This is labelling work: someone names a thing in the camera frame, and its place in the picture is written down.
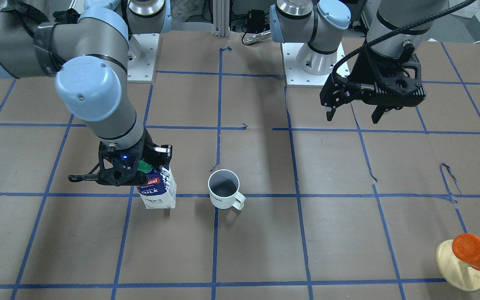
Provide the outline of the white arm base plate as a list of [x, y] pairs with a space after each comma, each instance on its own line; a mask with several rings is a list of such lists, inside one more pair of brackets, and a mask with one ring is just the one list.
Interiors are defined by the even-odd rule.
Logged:
[[282, 43], [281, 48], [289, 88], [322, 88], [335, 64], [345, 56], [342, 44], [329, 55], [314, 52], [304, 42]]

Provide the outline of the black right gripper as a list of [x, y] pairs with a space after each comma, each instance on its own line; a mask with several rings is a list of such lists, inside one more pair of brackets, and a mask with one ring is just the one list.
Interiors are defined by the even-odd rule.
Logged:
[[161, 170], [162, 167], [169, 166], [172, 154], [172, 145], [155, 144], [148, 131], [144, 130], [136, 144], [123, 150], [100, 142], [98, 173], [69, 175], [68, 180], [73, 183], [98, 181], [100, 185], [111, 186], [143, 185], [148, 170], [139, 169], [140, 162], [147, 164], [146, 168]]

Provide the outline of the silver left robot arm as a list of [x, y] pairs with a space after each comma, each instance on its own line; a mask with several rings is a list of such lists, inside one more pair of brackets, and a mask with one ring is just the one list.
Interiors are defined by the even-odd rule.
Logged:
[[354, 100], [375, 106], [372, 122], [385, 112], [425, 100], [421, 64], [415, 53], [447, 0], [382, 0], [362, 46], [341, 57], [337, 50], [352, 23], [339, 0], [278, 0], [269, 9], [272, 40], [301, 43], [298, 62], [313, 75], [328, 75], [320, 104], [332, 121]]

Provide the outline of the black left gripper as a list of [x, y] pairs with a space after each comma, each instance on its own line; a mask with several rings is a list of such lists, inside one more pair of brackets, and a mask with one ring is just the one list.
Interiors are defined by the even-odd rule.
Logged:
[[358, 54], [352, 72], [347, 77], [330, 75], [320, 92], [320, 103], [326, 107], [326, 119], [331, 122], [336, 108], [351, 100], [377, 105], [371, 118], [378, 124], [390, 108], [412, 108], [425, 100], [421, 81], [421, 64], [415, 53], [404, 51], [400, 57], [383, 57], [371, 49]]

